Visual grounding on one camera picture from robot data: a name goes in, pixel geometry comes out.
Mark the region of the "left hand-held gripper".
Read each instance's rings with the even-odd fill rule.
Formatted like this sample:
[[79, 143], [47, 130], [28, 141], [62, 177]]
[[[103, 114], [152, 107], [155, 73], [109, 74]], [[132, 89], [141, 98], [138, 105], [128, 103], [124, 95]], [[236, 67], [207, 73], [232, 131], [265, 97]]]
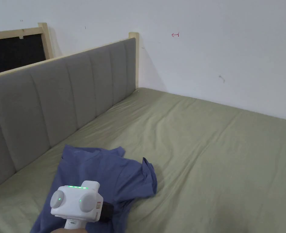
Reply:
[[51, 214], [66, 220], [65, 229], [86, 228], [89, 222], [109, 222], [114, 206], [104, 202], [99, 187], [96, 181], [60, 186], [50, 200]]

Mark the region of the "person's left hand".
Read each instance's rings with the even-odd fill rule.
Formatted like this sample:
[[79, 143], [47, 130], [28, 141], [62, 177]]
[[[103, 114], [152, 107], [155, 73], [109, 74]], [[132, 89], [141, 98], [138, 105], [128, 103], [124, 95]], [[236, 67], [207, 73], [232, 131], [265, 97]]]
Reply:
[[86, 229], [79, 228], [79, 229], [65, 229], [65, 228], [59, 228], [56, 230], [53, 230], [51, 233], [87, 233]]

